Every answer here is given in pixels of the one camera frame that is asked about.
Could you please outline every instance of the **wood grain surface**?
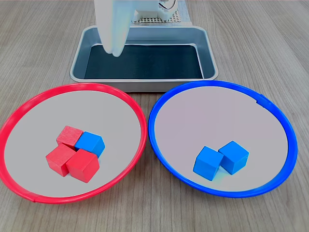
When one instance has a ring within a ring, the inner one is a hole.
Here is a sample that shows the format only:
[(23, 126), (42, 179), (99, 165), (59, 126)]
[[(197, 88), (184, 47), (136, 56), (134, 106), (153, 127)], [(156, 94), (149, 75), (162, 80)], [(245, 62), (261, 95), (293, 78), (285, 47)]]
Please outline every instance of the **wood grain surface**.
[[(288, 117), (299, 156), (277, 189), (225, 199), (180, 182), (147, 142), (121, 182), (86, 201), (32, 203), (0, 182), (1, 232), (309, 231), (309, 1), (188, 1), (205, 28), (218, 80), (272, 100)], [(81, 32), (95, 24), (92, 1), (0, 1), (0, 125), (29, 98), (72, 83)], [(131, 94), (148, 118), (160, 94)]]

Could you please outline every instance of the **cube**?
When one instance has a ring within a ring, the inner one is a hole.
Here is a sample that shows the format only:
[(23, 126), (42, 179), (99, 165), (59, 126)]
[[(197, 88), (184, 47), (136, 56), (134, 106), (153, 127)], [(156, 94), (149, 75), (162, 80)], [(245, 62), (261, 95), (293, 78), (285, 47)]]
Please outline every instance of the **cube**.
[(88, 183), (99, 170), (98, 158), (95, 154), (79, 149), (67, 162), (72, 177)]
[(66, 162), (73, 157), (76, 152), (71, 148), (60, 144), (51, 153), (46, 156), (49, 167), (60, 174), (66, 176), (69, 171)]
[(64, 144), (71, 149), (75, 150), (75, 144), (82, 136), (83, 131), (76, 129), (74, 127), (65, 126), (60, 135), (57, 137), (56, 141), (59, 144)]
[(246, 166), (249, 152), (234, 141), (219, 149), (223, 154), (221, 166), (231, 175)]
[(105, 149), (105, 144), (101, 136), (85, 131), (82, 134), (81, 138), (77, 141), (75, 149), (83, 149), (85, 151), (89, 151), (96, 154), (99, 158), (103, 150)]
[(193, 172), (212, 181), (217, 174), (223, 155), (209, 147), (204, 147), (194, 164)]

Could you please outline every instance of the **metal mesh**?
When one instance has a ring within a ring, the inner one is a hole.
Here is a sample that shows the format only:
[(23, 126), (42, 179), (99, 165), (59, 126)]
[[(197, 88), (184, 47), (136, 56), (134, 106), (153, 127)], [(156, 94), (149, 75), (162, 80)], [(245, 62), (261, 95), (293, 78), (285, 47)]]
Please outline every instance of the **metal mesh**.
[(141, 18), (139, 21), (133, 23), (180, 23), (181, 18), (177, 10), (168, 21), (163, 21), (161, 18)]

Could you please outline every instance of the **metal tray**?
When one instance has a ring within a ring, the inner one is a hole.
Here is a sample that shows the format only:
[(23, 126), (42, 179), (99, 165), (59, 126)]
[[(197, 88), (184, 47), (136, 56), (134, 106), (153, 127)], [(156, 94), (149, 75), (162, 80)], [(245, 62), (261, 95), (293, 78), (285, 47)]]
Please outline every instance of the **metal tray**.
[[(100, 46), (101, 40), (98, 34), (96, 26), (86, 28), (82, 32), (82, 36), (73, 60), (73, 64), (70, 70), (70, 77), (75, 82), (90, 82), (90, 83), (102, 83), (116, 87), (125, 92), (166, 92), (173, 87), (180, 84), (198, 81), (202, 79), (213, 80), (218, 76), (217, 66), (215, 64), (213, 54), (211, 51), (209, 39), (204, 29), (196, 26), (131, 26), (127, 37), (126, 46), (130, 45), (190, 45), (195, 48), (196, 56), (198, 60), (198, 66), (200, 68), (200, 77), (196, 77), (192, 74), (192, 77), (177, 79), (177, 71), (171, 76), (158, 76), (157, 78), (147, 79), (145, 77), (139, 77), (135, 73), (131, 73), (134, 76), (132, 79), (127, 77), (120, 79), (119, 76), (110, 74), (103, 78), (98, 76), (98, 73), (92, 73), (89, 78), (89, 74), (86, 76), (87, 67), (89, 64), (90, 52), (94, 46)], [(96, 58), (100, 62), (100, 69), (104, 68), (104, 59), (102, 57)], [(138, 69), (147, 67), (144, 62), (148, 60), (142, 60), (142, 62), (135, 62), (138, 65)], [(117, 64), (117, 68), (121, 68), (123, 64)]]

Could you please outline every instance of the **dark tray bottom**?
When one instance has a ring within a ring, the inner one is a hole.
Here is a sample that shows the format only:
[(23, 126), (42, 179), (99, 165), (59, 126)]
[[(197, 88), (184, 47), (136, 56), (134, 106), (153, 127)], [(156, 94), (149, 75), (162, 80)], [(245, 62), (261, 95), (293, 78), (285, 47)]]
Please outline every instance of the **dark tray bottom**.
[(203, 79), (191, 45), (126, 45), (120, 57), (91, 48), (85, 79)]

